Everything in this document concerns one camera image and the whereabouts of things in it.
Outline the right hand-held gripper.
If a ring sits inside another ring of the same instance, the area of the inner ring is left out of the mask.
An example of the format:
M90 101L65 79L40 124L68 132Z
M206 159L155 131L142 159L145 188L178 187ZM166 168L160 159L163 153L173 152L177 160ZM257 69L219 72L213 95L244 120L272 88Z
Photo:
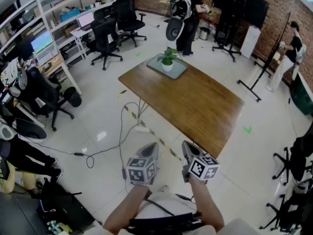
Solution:
M182 151L187 161L182 168L185 183L189 182L191 175L205 182L216 176L221 165L209 153L205 153L201 148L188 141L182 142Z

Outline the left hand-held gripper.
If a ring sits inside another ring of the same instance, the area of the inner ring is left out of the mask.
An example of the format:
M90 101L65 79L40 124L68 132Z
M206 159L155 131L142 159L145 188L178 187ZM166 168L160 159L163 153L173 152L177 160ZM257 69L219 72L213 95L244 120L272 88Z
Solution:
M151 185L158 171L158 154L157 142L149 143L138 149L123 165L124 178L134 185Z

